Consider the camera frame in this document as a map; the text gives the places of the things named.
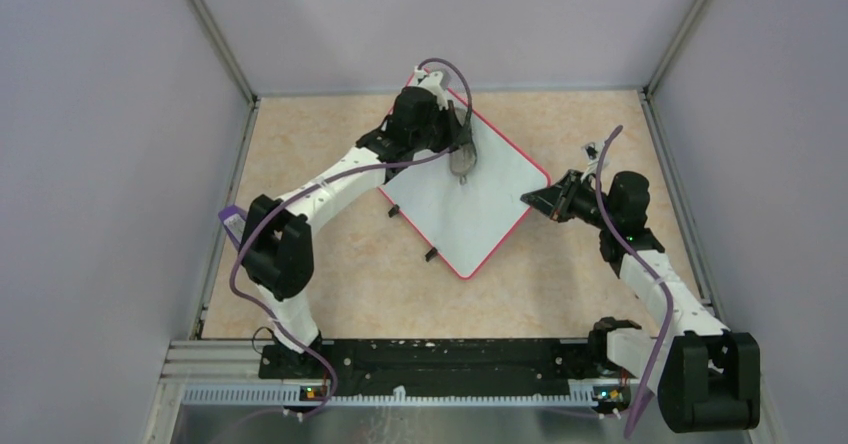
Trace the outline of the pink-framed whiteboard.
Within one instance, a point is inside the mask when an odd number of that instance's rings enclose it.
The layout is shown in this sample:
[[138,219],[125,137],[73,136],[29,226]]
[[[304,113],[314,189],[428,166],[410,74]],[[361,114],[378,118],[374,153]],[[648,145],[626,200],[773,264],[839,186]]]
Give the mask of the pink-framed whiteboard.
[[471,118],[477,161],[464,183],[449,159],[411,166],[381,194],[461,279],[472,278],[530,207],[521,197],[551,184],[549,173],[478,111]]

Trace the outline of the silver mesh eraser sponge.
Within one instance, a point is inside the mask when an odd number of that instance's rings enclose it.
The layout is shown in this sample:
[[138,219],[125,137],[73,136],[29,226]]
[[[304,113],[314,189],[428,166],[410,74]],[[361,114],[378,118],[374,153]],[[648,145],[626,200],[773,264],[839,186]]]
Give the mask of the silver mesh eraser sponge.
[[449,170],[460,185],[467,183],[468,176],[477,163],[477,149],[471,134],[460,137],[449,154]]

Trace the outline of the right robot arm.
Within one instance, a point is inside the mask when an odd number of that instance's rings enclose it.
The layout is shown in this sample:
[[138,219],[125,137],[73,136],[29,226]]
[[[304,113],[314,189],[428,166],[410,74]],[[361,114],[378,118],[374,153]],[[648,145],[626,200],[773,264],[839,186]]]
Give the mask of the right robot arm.
[[521,200],[554,222],[578,219],[599,230],[600,253],[614,274],[645,305],[656,337],[631,323],[597,324],[586,349],[589,368],[612,376],[620,368],[640,379],[631,402],[635,422],[655,397],[675,433],[749,430],[760,423],[761,355],[756,339],[735,332],[705,308],[673,269],[647,225],[648,179],[617,173],[608,191],[570,170],[557,183]]

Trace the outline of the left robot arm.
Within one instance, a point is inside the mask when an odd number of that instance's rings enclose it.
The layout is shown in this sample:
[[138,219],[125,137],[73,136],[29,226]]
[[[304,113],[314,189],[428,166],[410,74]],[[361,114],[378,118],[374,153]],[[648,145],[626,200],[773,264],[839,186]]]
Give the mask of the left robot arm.
[[260,290],[292,374],[308,377],[321,361],[313,344],[320,332],[305,292],[315,269],[314,237],[361,195],[418,164],[416,154],[427,151],[432,161],[469,136],[446,90],[406,86],[383,121],[323,174],[281,197],[260,195],[251,202],[240,265]]

